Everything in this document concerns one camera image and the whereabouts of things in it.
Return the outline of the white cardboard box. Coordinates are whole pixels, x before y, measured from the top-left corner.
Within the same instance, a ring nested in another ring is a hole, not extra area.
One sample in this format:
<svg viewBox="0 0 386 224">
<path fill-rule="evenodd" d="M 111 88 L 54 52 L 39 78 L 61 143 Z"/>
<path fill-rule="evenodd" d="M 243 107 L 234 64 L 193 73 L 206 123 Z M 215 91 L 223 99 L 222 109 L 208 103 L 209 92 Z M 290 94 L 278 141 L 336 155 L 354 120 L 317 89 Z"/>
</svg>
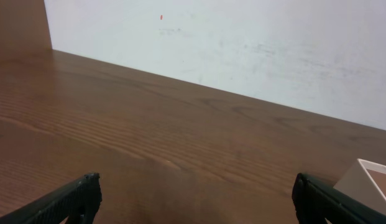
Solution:
<svg viewBox="0 0 386 224">
<path fill-rule="evenodd" d="M 386 215 L 386 166 L 357 159 L 334 188 Z"/>
</svg>

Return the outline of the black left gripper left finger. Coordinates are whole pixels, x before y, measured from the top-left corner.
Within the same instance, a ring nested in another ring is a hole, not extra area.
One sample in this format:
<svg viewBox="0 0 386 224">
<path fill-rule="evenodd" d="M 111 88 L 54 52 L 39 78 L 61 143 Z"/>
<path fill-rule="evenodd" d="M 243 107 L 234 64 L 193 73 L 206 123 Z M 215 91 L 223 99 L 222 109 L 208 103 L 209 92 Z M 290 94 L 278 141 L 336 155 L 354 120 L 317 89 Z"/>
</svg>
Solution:
<svg viewBox="0 0 386 224">
<path fill-rule="evenodd" d="M 0 224 L 92 224 L 102 202 L 99 174 L 90 173 L 0 217 Z"/>
</svg>

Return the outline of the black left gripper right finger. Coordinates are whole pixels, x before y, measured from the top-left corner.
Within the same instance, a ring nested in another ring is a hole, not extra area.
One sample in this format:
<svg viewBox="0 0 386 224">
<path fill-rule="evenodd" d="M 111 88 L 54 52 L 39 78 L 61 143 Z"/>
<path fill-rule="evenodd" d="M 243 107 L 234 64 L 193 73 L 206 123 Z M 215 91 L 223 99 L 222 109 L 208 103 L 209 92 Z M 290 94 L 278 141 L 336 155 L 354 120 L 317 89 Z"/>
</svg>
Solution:
<svg viewBox="0 0 386 224">
<path fill-rule="evenodd" d="M 386 224 L 386 215 L 308 174 L 297 175 L 292 200 L 299 224 Z"/>
</svg>

